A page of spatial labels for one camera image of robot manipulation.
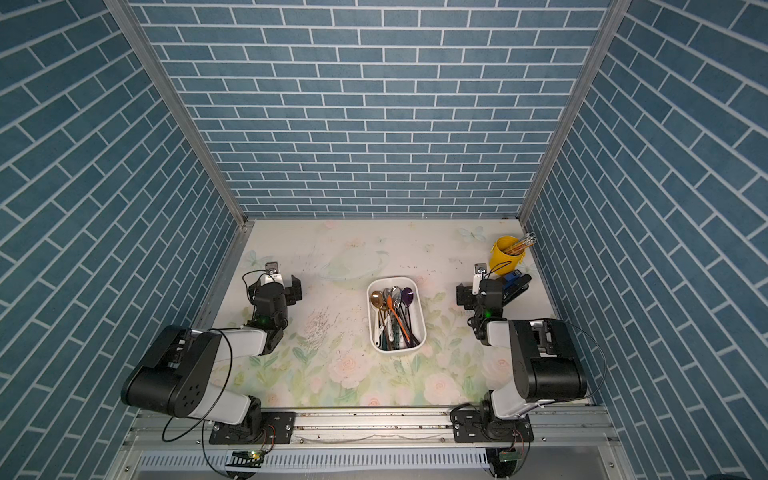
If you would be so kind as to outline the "white plastic storage box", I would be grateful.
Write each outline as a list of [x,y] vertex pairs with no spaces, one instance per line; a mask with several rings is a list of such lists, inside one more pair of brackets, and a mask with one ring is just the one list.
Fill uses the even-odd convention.
[[383,355],[404,355],[426,344],[427,329],[414,280],[388,277],[374,280],[367,289],[369,340]]

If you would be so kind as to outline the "purple spoon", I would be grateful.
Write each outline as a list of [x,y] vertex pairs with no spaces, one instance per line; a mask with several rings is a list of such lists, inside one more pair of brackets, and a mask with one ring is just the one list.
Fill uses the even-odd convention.
[[414,291],[410,287],[401,290],[401,310],[405,316],[408,326],[411,326],[410,306],[414,301]]

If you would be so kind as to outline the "orange handled spoon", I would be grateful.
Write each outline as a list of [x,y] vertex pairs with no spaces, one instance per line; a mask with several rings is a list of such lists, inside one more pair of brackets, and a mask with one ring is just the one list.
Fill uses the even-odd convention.
[[386,297],[386,300],[387,300],[387,306],[388,306],[390,312],[394,315],[394,317],[395,317],[395,319],[397,321],[397,324],[398,324],[398,326],[400,328],[400,331],[402,332],[402,335],[403,335],[403,337],[405,339],[406,346],[408,348],[414,347],[415,346],[414,339],[413,339],[413,337],[411,335],[410,330],[406,327],[404,321],[401,319],[401,317],[399,315],[399,311],[398,311],[398,309],[395,306],[395,301],[394,301],[393,297],[391,295],[388,295]]

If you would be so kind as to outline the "bronze brown spoon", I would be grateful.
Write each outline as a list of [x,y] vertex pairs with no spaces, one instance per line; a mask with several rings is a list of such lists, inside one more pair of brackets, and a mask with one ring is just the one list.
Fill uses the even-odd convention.
[[388,307],[382,291],[373,291],[370,294],[370,302],[380,312],[386,312]]

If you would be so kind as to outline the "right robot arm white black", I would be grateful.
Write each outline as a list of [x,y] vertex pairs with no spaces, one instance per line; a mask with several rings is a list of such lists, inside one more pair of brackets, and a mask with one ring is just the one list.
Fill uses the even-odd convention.
[[456,304],[472,313],[467,324],[475,338],[505,349],[512,367],[512,379],[484,397],[483,420],[520,420],[536,408],[585,398],[587,376],[566,324],[548,318],[506,319],[504,298],[495,279],[456,287]]

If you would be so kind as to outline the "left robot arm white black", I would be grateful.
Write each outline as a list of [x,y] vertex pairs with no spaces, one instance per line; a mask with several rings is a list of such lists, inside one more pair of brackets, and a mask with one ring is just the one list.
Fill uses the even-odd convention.
[[288,308],[303,298],[297,277],[284,281],[274,269],[258,273],[256,282],[247,286],[253,312],[244,326],[164,328],[125,380],[122,402],[177,418],[255,423],[257,400],[230,389],[234,361],[272,354],[288,327]]

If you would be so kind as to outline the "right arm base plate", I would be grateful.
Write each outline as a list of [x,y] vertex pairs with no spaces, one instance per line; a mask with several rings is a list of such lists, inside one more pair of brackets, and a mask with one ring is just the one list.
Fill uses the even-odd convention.
[[534,435],[527,417],[499,420],[474,409],[452,410],[449,413],[456,443],[532,442]]

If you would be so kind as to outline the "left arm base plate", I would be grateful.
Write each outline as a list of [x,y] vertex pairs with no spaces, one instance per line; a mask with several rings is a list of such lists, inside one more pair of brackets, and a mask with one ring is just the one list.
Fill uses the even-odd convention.
[[215,423],[209,436],[211,445],[285,445],[293,435],[296,413],[267,411],[248,414],[238,425]]

